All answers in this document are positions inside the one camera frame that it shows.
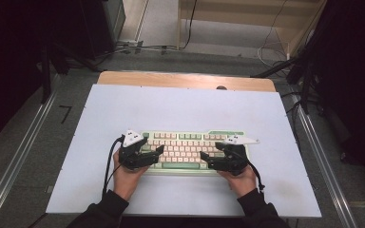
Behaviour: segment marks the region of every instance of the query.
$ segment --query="handheld controller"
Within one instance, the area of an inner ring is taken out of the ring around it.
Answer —
[[[147,137],[132,130],[128,130],[126,135],[122,136],[121,142],[119,161],[130,170],[157,163],[164,150],[164,145],[161,145],[155,151],[141,153],[141,147],[147,142]]]
[[[215,143],[216,148],[223,151],[223,158],[210,157],[201,151],[201,159],[206,161],[211,169],[227,171],[233,176],[237,176],[249,163],[244,144],[250,143],[259,143],[259,140],[252,140],[238,135],[231,136],[224,140],[224,142]]]

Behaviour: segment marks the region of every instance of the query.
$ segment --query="person's right hand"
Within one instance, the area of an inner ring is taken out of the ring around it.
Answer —
[[[218,173],[227,179],[230,188],[235,191],[238,198],[257,188],[257,177],[250,165],[247,165],[238,176],[233,176],[231,173],[224,171],[218,171]]]

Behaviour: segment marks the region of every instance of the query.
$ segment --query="table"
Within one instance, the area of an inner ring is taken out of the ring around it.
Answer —
[[[148,72],[101,74],[90,91],[48,213],[80,213],[100,200],[109,147],[129,127],[138,132],[240,128],[261,141],[249,150],[266,185],[266,201],[272,201],[282,217],[321,217],[280,96],[270,80]],[[146,175],[125,215],[238,217],[243,212],[221,177]]]
[[[179,0],[177,48],[180,48],[181,20],[191,19],[195,0]],[[301,44],[316,27],[326,0],[198,0],[194,20],[271,27],[274,26],[285,53],[298,54]]]

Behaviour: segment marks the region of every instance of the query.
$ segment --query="gray carpet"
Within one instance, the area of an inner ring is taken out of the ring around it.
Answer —
[[[168,51],[142,50],[140,53],[118,53],[108,57],[101,65],[108,70],[142,70],[164,72],[194,72],[228,76],[250,76],[265,70],[259,60]],[[28,227],[46,210],[50,193],[46,188],[55,184],[73,133],[84,109],[88,92],[97,82],[99,73],[85,68],[73,69],[62,76],[58,94],[40,129],[25,164],[0,211],[0,227]],[[277,91],[289,92],[289,86],[279,76],[274,76]],[[0,177],[20,144],[41,99],[37,91],[12,118],[0,135]],[[293,105],[290,97],[282,99],[286,109]],[[72,106],[69,115],[61,105]],[[339,160],[340,148],[330,126],[310,105],[311,117],[323,143],[342,190],[348,201],[365,201],[365,168],[344,164]],[[298,119],[297,133],[301,154],[315,194],[322,218],[301,219],[298,227],[341,227],[330,193],[319,171],[314,153]],[[359,227],[365,227],[365,207],[352,207]],[[66,227],[75,215],[48,215],[36,227]],[[296,220],[290,219],[292,227]]]

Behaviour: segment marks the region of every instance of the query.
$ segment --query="keyboard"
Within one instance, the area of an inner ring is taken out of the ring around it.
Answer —
[[[206,161],[201,160],[200,151],[210,157],[224,157],[224,153],[215,147],[215,142],[222,142],[232,135],[244,135],[242,131],[212,130],[208,132],[171,132],[143,131],[147,143],[141,147],[142,153],[156,150],[164,145],[159,162],[152,164],[146,174],[152,175],[217,175],[208,169]]]

